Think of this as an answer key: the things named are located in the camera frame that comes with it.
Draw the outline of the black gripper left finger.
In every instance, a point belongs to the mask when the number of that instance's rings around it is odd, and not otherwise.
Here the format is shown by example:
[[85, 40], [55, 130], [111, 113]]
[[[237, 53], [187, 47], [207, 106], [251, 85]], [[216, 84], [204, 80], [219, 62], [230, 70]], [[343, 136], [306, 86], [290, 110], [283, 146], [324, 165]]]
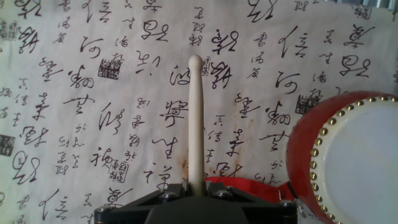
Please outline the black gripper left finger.
[[188, 185], [183, 182], [169, 184], [165, 189], [156, 190], [119, 208], [103, 205], [94, 211], [94, 224], [145, 223], [154, 209], [183, 199], [187, 194]]

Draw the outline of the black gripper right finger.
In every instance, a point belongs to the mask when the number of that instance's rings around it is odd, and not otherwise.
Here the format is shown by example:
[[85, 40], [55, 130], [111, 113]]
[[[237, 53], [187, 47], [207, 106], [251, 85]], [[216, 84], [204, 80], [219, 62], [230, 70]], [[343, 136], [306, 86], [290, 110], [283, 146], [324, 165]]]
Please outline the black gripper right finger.
[[297, 223], [297, 206], [288, 200], [270, 202], [221, 182], [207, 182], [205, 222], [293, 224]]

